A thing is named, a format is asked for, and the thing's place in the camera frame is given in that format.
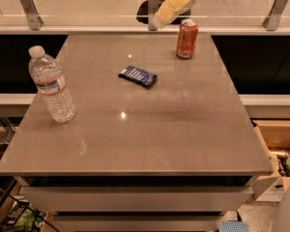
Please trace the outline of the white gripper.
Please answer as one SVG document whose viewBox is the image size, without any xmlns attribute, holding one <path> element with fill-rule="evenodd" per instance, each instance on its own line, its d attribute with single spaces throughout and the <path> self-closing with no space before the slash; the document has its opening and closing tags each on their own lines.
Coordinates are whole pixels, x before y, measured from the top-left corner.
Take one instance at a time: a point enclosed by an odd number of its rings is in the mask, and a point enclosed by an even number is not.
<svg viewBox="0 0 290 232">
<path fill-rule="evenodd" d="M 164 0 L 153 18 L 153 25 L 161 29 L 173 22 L 178 15 L 188 11 L 196 0 Z"/>
</svg>

